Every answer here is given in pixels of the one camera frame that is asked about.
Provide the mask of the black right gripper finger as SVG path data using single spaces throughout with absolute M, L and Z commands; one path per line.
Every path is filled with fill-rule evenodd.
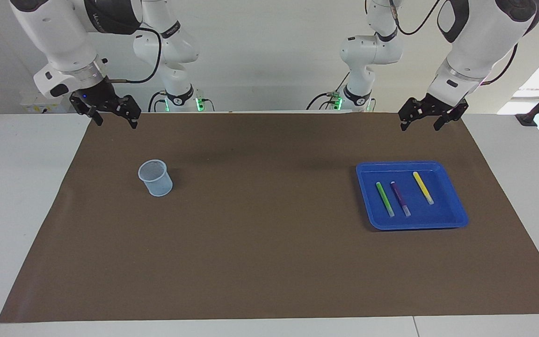
M 84 116 L 89 117 L 90 119 L 92 119 L 92 121 L 94 121 L 94 123 L 97 126 L 102 126 L 103 124 L 103 118 L 97 111 L 96 107 L 90 107 L 86 104 L 78 104 L 77 113 L 79 115 L 84 115 Z
M 132 129 L 138 126 L 142 110 L 131 95 L 117 98 L 116 115 L 124 118 Z

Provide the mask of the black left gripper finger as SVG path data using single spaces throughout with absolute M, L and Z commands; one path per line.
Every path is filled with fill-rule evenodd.
M 436 122 L 434 122 L 434 130 L 438 132 L 443 126 L 445 126 L 446 123 L 449 123 L 450 121 L 460 120 L 468 107 L 469 104 L 466 101 L 461 101 L 460 103 L 458 103 L 458 105 L 456 105 L 456 107 L 451 109 L 451 111 L 443 113 L 441 117 L 439 117 Z
M 405 132 L 412 122 L 425 117 L 423 111 L 424 105 L 425 103 L 423 100 L 417 100 L 415 98 L 409 98 L 403 104 L 402 108 L 398 111 L 402 132 Z

